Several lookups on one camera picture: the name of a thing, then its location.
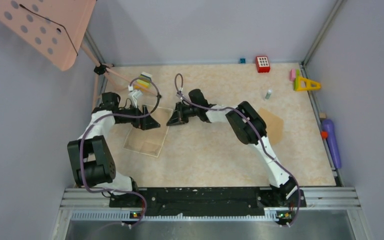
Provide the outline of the cream paper letter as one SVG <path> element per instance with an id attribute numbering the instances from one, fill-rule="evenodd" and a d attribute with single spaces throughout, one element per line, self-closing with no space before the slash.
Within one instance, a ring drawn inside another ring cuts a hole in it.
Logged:
<path id="1" fill-rule="evenodd" d="M 170 128 L 166 124 L 172 113 L 170 108 L 158 107 L 151 116 L 161 126 L 150 130 L 133 127 L 127 135 L 123 149 L 158 158 Z"/>

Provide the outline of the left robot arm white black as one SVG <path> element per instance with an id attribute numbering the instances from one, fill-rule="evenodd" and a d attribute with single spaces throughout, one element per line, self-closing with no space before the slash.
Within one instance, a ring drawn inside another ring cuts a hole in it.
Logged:
<path id="1" fill-rule="evenodd" d="M 91 120 L 83 134 L 67 144 L 67 152 L 75 183 L 78 186 L 105 189 L 116 195 L 129 207 L 140 202 L 140 193 L 132 177 L 116 170 L 116 164 L 106 138 L 114 125 L 130 124 L 143 131 L 160 128 L 146 105 L 138 106 L 142 93 L 129 93 L 129 105 L 120 106 L 121 97 L 105 92 L 102 102 L 91 112 Z"/>

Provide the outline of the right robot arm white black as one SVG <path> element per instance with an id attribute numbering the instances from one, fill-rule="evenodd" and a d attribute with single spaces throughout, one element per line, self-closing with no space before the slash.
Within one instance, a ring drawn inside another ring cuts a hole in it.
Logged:
<path id="1" fill-rule="evenodd" d="M 191 117 L 198 117 L 205 123 L 229 124 L 238 140 L 256 151 L 265 167 L 273 200 L 279 206 L 287 206 L 293 198 L 301 201 L 303 194 L 293 174 L 280 162 L 271 146 L 267 125 L 263 118 L 247 101 L 237 106 L 223 106 L 208 103 L 200 89 L 189 92 L 186 99 L 181 91 L 180 101 L 175 104 L 167 126 L 187 124 Z"/>

